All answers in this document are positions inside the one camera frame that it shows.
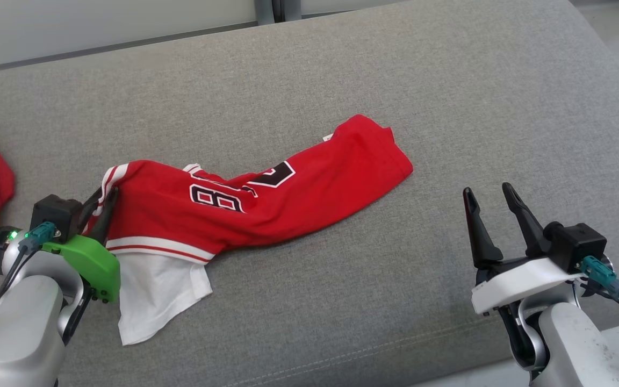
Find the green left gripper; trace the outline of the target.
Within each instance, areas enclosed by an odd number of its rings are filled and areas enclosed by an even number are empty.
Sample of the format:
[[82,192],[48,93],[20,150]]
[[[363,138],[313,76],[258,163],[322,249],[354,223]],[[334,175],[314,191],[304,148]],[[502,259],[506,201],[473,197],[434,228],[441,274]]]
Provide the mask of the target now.
[[120,264],[117,257],[103,245],[108,241],[113,211],[119,188],[113,187],[105,200],[101,187],[83,204],[78,225],[79,233],[64,244],[49,241],[42,245],[44,252],[58,252],[96,290],[97,297],[117,302],[120,292]]

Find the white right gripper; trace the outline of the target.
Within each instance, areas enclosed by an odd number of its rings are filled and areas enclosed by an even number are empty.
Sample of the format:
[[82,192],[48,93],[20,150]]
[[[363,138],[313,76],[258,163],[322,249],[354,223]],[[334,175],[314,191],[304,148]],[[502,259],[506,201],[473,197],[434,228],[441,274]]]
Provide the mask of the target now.
[[[526,243],[526,257],[546,256],[551,242],[543,235],[541,224],[510,183],[503,183],[502,191]],[[484,270],[499,264],[503,254],[492,242],[470,187],[463,190],[463,200],[474,267]],[[548,307],[560,302],[578,306],[579,299],[585,293],[580,284],[579,274],[568,274],[545,257],[524,263],[475,286],[471,302],[476,314],[490,313],[495,308],[517,301],[521,302],[522,309]]]

